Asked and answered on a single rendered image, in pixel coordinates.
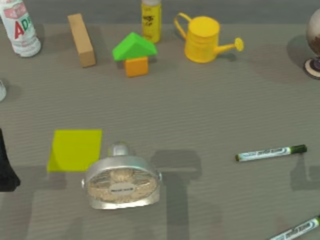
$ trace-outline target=watering can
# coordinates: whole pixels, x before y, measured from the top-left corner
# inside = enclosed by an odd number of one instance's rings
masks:
[[[178,17],[188,21],[187,34],[180,26]],[[184,54],[193,62],[205,64],[228,50],[235,48],[241,52],[244,49],[244,42],[239,37],[232,44],[219,46],[220,24],[211,17],[198,16],[191,19],[180,12],[174,18],[174,25],[185,39]]]

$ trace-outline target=sticky note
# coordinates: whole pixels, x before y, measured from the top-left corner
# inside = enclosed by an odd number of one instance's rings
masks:
[[[48,172],[84,172],[99,160],[101,129],[57,129],[54,132]]]

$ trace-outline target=table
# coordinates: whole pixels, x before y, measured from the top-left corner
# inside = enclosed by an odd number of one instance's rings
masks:
[[[22,59],[0,31],[0,77],[9,83],[0,124],[22,185],[0,194],[0,240],[264,240],[320,212],[320,82],[304,25],[223,25],[230,51],[190,62],[163,26],[149,75],[127,79],[112,49],[140,25],[88,25],[97,65],[82,69],[67,24],[36,25],[40,55]],[[98,211],[82,173],[47,175],[55,129],[103,129],[101,157],[125,140],[166,176],[159,204]],[[237,163],[235,154],[306,144],[303,156]],[[314,230],[303,240],[316,240]]]

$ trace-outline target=yellow glue stick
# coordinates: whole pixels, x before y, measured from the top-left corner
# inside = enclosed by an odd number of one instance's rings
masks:
[[[161,0],[142,0],[142,36],[152,43],[161,38],[162,5]]]

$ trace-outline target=red letter a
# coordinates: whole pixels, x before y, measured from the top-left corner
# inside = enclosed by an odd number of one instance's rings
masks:
[[[15,21],[14,39],[17,39],[20,35],[24,34],[24,30],[20,26],[18,21]]]

